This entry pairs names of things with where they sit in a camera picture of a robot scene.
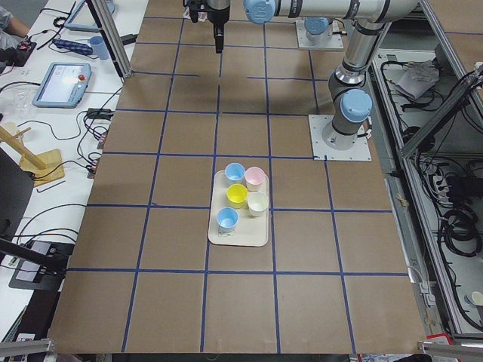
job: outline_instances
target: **white tray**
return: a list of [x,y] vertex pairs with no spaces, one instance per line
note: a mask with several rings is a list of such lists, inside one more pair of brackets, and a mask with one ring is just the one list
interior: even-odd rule
[[[208,240],[216,245],[232,245],[241,247],[262,247],[269,240],[269,210],[265,215],[252,217],[248,206],[236,209],[238,223],[234,232],[223,233],[218,229],[217,214],[224,207],[229,206],[226,198],[228,182],[225,171],[218,171],[214,175],[213,196],[211,197],[210,223],[208,226]],[[269,194],[268,179],[263,182],[260,191]]]

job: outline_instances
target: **pink cup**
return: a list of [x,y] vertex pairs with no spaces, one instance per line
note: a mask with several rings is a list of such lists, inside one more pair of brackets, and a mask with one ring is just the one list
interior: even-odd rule
[[265,179],[265,172],[259,167],[250,167],[245,171],[245,181],[248,191],[260,190]]

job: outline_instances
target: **blue cylinder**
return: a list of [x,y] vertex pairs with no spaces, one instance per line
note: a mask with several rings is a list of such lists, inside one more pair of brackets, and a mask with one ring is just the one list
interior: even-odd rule
[[254,24],[268,23],[275,15],[275,0],[243,0],[247,18]]
[[361,89],[351,89],[343,95],[340,111],[347,121],[360,124],[365,121],[372,110],[372,99]]
[[329,27],[329,20],[326,17],[306,17],[303,25],[311,35],[321,35]]

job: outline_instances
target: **white desk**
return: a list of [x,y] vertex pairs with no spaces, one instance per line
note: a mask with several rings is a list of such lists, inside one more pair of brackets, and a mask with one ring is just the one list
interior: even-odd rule
[[[118,32],[120,35],[137,34],[143,20],[144,11],[146,10],[148,0],[115,0],[116,10],[113,14]],[[61,11],[68,11],[73,1],[66,0],[50,0],[46,8],[55,8]],[[39,16],[30,30],[30,34],[41,32],[45,29],[56,29],[53,26],[53,20],[60,16],[57,12],[44,11]],[[43,44],[54,33],[37,35],[33,41]],[[94,36],[92,32],[73,32],[64,29],[62,38],[66,40],[86,39]],[[134,50],[134,44],[125,47],[128,57]],[[75,117],[80,111],[88,108],[101,107],[110,97],[110,94],[116,92],[121,86],[121,80],[115,72],[114,66],[110,60],[91,60],[87,57],[74,53],[60,54],[48,47],[42,48],[40,51],[35,50],[29,58],[26,66],[15,68],[9,74],[0,77],[0,86],[12,81],[33,81],[40,82],[44,78],[47,68],[52,62],[85,62],[90,63],[93,75],[89,83],[86,94],[82,101],[74,109],[40,109],[33,107],[30,119],[36,121],[44,121],[49,123],[54,132],[59,137],[70,137],[78,133]],[[4,90],[0,94],[0,112],[4,114],[4,118],[0,124],[6,122],[14,122],[21,124],[26,119],[19,119],[13,112],[13,104],[15,95],[19,91],[36,90],[33,86],[18,86]],[[106,105],[107,108],[115,109],[118,96],[113,97]],[[29,123],[24,127],[32,129],[24,135],[23,141],[25,145],[34,153],[40,153],[49,149],[60,149],[63,160],[77,160],[80,164],[86,164],[85,161],[78,159],[76,151],[78,142],[85,132],[85,126],[82,124],[82,117],[79,119],[81,123],[81,136],[67,141],[56,140],[48,128],[43,124]],[[1,147],[16,161],[20,160],[20,156],[10,147],[3,144]],[[85,154],[96,150],[97,141],[90,135],[85,138],[82,143],[82,149]],[[89,194],[91,192],[92,180],[88,179],[87,171],[75,164],[65,165],[66,177],[57,182],[46,184],[38,188],[39,191],[48,189],[53,185],[57,185],[52,189],[44,192],[38,192],[34,189],[29,205],[25,212],[25,219],[21,222],[19,230],[29,221],[30,216],[61,204],[87,204]],[[52,210],[45,215],[40,216],[32,222],[25,234],[35,234],[46,229],[52,228],[70,228],[79,230],[82,217],[84,215],[83,207],[63,207]],[[65,242],[65,238],[48,237],[49,241]],[[11,258],[5,257],[3,265],[7,265]],[[15,321],[24,306],[29,303],[32,296],[31,290],[16,290],[8,287],[8,282],[14,272],[6,268],[0,268],[0,339],[2,339],[12,323]]]

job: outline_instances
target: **blue tablet device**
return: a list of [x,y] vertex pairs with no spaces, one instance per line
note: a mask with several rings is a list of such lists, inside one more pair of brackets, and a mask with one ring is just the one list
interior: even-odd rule
[[[109,12],[112,14],[115,9],[113,0],[106,0]],[[85,0],[80,1],[75,7],[74,11],[67,18],[64,27],[71,30],[78,30],[81,32],[98,32],[99,29],[92,17],[91,11]]]
[[87,63],[52,63],[34,97],[37,107],[75,108],[84,95],[91,66]]

